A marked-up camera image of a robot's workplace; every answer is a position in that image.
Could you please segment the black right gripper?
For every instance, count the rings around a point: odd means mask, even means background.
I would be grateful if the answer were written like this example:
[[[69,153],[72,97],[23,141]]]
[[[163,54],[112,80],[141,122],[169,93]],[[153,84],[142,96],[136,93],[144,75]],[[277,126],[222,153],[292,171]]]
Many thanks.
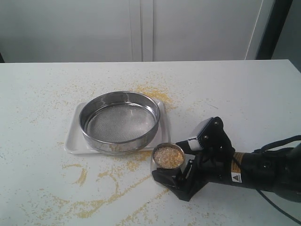
[[[213,117],[203,132],[202,150],[198,150],[196,141],[192,140],[184,140],[175,144],[185,154],[199,155],[197,166],[203,179],[193,168],[188,175],[185,175],[180,169],[157,169],[152,171],[151,175],[156,182],[168,188],[179,200],[190,201],[207,184],[207,181],[223,184],[232,182],[230,165],[235,149],[224,131],[224,124],[220,117]]]

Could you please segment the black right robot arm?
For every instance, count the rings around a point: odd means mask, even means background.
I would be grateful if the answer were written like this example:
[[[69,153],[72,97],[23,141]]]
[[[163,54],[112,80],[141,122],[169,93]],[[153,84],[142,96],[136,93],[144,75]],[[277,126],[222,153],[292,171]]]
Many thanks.
[[[180,200],[189,201],[208,183],[267,191],[293,202],[301,200],[301,148],[288,147],[300,141],[296,135],[276,141],[251,153],[237,152],[223,129],[220,117],[197,125],[188,139],[176,146],[193,155],[183,167],[152,171],[154,180]]]

